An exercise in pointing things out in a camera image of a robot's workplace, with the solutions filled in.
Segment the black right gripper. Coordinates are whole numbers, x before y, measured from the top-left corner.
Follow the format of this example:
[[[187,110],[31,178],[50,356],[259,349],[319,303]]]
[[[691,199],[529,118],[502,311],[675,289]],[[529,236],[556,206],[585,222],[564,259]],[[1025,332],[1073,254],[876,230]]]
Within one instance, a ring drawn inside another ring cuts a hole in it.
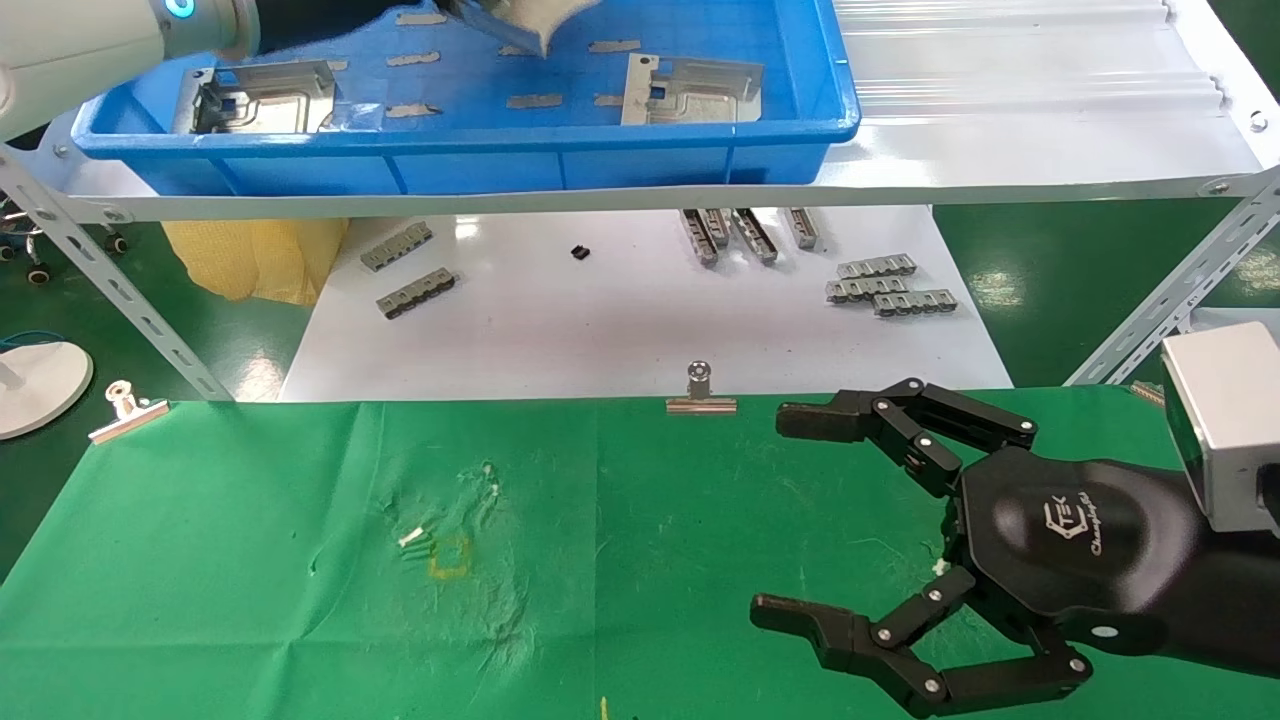
[[[1033,420],[918,378],[841,389],[826,404],[781,404],[776,429],[792,439],[870,442],[931,496],[956,496],[954,560],[964,568],[878,621],[753,597],[751,624],[808,641],[823,669],[874,682],[910,716],[928,719],[1069,697],[1093,669],[1066,641],[1116,655],[1178,653],[1171,603],[1203,537],[1180,473],[1041,457],[1027,451]],[[941,436],[992,455],[963,471]],[[1032,656],[948,670],[919,659],[914,644],[968,602]]]

